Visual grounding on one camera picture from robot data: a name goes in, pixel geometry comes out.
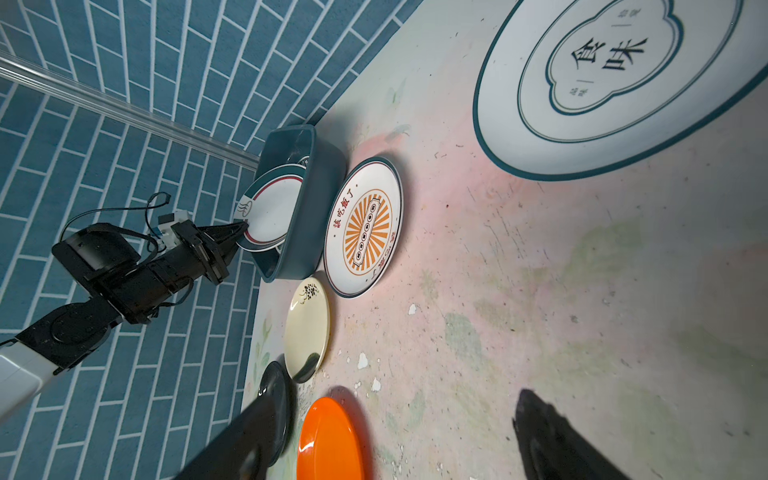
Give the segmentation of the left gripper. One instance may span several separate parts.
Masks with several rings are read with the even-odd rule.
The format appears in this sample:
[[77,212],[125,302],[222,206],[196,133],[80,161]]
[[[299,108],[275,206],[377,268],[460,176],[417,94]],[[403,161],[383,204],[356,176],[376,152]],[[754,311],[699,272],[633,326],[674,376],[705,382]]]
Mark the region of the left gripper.
[[154,238],[112,224],[82,229],[52,247],[54,257],[90,294],[88,301],[73,305],[70,315],[87,324],[146,324],[197,279],[222,283],[247,227],[244,221],[198,227],[185,220],[172,226],[178,244],[164,252]]

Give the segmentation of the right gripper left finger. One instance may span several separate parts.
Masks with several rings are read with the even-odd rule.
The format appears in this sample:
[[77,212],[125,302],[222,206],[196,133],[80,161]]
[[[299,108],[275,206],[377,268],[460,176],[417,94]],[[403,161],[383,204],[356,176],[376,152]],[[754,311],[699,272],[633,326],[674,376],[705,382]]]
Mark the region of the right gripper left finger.
[[274,414],[271,401],[257,397],[175,479],[265,479]]

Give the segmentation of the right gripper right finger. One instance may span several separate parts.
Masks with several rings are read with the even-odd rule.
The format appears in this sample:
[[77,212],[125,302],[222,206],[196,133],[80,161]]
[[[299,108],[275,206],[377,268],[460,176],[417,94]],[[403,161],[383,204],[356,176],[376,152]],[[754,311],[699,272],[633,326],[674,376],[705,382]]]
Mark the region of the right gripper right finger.
[[528,479],[628,479],[530,389],[520,391],[512,423]]

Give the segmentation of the white plate green rim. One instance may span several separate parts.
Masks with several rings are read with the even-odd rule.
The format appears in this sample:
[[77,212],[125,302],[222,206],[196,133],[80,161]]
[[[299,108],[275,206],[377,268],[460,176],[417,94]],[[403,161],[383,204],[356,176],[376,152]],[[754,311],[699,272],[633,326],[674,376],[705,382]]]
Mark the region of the white plate green rim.
[[235,206],[234,221],[244,221],[247,229],[237,240],[249,252],[262,252],[280,246],[287,237],[306,167],[285,164],[258,177]]

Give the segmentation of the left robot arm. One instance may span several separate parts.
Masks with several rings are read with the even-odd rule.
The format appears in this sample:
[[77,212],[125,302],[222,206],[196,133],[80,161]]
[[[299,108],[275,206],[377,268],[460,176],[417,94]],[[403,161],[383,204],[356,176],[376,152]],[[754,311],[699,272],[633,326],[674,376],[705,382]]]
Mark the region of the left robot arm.
[[227,278],[243,221],[198,227],[177,222],[176,245],[162,250],[154,238],[142,257],[129,243],[134,231],[96,223],[58,242],[54,257],[89,293],[85,302],[60,306],[1,344],[1,416],[9,417],[54,378],[93,353],[121,322],[148,324],[172,296],[191,292],[197,279]]

